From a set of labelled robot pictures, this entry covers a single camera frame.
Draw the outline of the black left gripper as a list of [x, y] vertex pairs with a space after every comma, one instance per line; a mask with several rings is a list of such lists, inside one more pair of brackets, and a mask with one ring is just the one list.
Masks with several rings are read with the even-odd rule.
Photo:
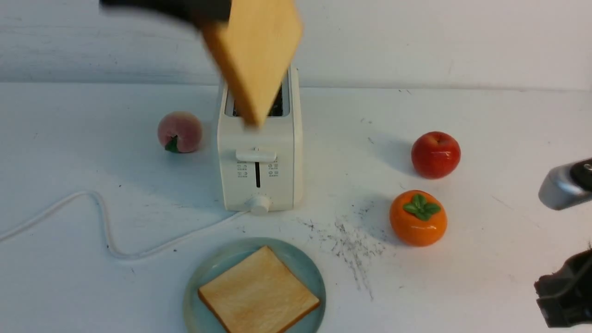
[[104, 8], [142, 9], [187, 22], [194, 19], [227, 22], [231, 11], [230, 0], [100, 0], [99, 3]]

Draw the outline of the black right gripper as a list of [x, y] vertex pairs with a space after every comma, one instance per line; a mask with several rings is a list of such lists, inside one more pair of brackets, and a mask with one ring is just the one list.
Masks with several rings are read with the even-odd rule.
[[592, 251], [569, 257], [553, 274], [534, 283], [547, 327], [573, 327], [592, 323]]

